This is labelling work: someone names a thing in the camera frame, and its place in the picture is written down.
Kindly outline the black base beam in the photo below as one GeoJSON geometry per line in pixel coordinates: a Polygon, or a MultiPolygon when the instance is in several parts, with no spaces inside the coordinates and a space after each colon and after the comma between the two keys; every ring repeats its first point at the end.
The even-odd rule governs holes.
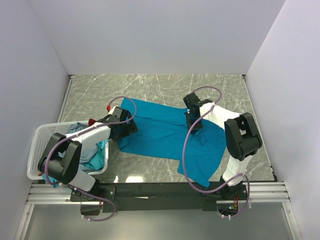
{"type": "Polygon", "coordinates": [[[118,211],[217,211],[219,201],[237,203],[248,197],[247,186],[242,182],[232,187],[225,186],[213,193],[197,192],[187,182],[101,183],[91,194],[95,197],[73,190],[70,201],[97,202],[97,197],[106,198],[115,204],[118,211]]]}

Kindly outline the teal blue t shirt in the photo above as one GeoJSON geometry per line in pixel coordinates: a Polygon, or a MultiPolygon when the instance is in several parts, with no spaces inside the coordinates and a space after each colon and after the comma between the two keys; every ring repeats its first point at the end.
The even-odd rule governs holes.
{"type": "MultiPolygon", "coordinates": [[[[135,113],[138,132],[118,141],[121,152],[179,161],[183,174],[182,153],[188,133],[186,109],[138,99],[124,99],[121,108],[135,113]]],[[[218,169],[226,149],[225,131],[218,125],[202,121],[203,128],[188,138],[185,149],[187,176],[209,187],[209,179],[218,169]]]]}

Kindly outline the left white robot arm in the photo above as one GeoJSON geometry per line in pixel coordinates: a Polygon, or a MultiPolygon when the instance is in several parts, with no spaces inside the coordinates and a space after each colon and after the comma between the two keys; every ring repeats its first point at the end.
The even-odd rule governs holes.
{"type": "Polygon", "coordinates": [[[82,190],[88,201],[96,200],[100,195],[98,181],[79,169],[81,154],[97,143],[112,140],[119,141],[138,131],[131,113],[115,106],[111,113],[94,120],[89,127],[63,135],[53,134],[38,162],[37,170],[64,185],[82,190]]]}

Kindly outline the red garment in basket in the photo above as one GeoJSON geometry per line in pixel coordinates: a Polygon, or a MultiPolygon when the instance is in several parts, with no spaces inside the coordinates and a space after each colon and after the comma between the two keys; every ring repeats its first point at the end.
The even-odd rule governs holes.
{"type": "Polygon", "coordinates": [[[94,125],[96,122],[97,122],[97,120],[90,118],[88,120],[88,126],[90,127],[90,126],[94,125]]]}

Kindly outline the grey blue t shirt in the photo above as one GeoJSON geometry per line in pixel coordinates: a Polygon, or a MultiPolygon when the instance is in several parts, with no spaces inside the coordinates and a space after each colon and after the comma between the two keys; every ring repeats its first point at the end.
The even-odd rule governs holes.
{"type": "Polygon", "coordinates": [[[94,140],[94,138],[90,137],[90,133],[88,133],[88,132],[72,139],[72,141],[78,141],[82,144],[81,153],[84,150],[88,149],[89,147],[99,143],[99,142],[96,142],[94,144],[93,140],[94,140]]]}

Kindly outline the white plastic laundry basket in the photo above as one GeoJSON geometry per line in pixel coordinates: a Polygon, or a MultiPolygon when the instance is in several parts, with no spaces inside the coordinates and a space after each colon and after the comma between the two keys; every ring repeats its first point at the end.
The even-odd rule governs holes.
{"type": "Polygon", "coordinates": [[[66,135],[70,126],[75,123],[87,125],[88,120],[48,123],[39,126],[35,130],[30,147],[26,171],[27,177],[30,180],[37,181],[43,179],[42,173],[38,171],[38,163],[42,157],[43,152],[46,149],[51,136],[55,133],[66,135]]]}

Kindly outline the teal t shirt in basket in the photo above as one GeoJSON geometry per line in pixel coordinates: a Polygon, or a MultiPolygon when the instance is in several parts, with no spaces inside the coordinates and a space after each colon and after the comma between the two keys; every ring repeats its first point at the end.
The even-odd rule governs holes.
{"type": "MultiPolygon", "coordinates": [[[[78,169],[84,171],[85,173],[92,171],[95,172],[103,169],[103,167],[105,166],[105,145],[107,142],[108,141],[101,141],[84,150],[80,155],[78,169]]],[[[41,168],[44,167],[44,155],[50,152],[51,149],[49,149],[48,147],[51,147],[51,145],[54,146],[55,144],[49,144],[48,142],[37,165],[37,169],[42,172],[42,178],[46,181],[46,183],[48,183],[48,181],[46,180],[44,170],[41,170],[41,168]]],[[[49,180],[52,183],[58,182],[58,180],[50,176],[49,180]]]]}

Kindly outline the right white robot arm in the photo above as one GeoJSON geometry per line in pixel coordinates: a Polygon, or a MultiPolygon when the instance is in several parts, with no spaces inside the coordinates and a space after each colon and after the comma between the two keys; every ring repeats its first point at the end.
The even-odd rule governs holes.
{"type": "Polygon", "coordinates": [[[240,114],[217,106],[216,101],[200,100],[195,92],[186,95],[183,101],[188,109],[185,114],[188,132],[182,149],[183,174],[188,184],[197,192],[202,194],[219,192],[222,198],[230,200],[242,191],[243,179],[247,178],[245,175],[247,166],[263,146],[254,117],[249,112],[240,114]],[[226,170],[220,177],[221,185],[212,190],[201,190],[193,185],[187,175],[185,164],[188,138],[191,133],[203,128],[202,119],[204,118],[224,130],[226,147],[230,155],[226,170]]]}

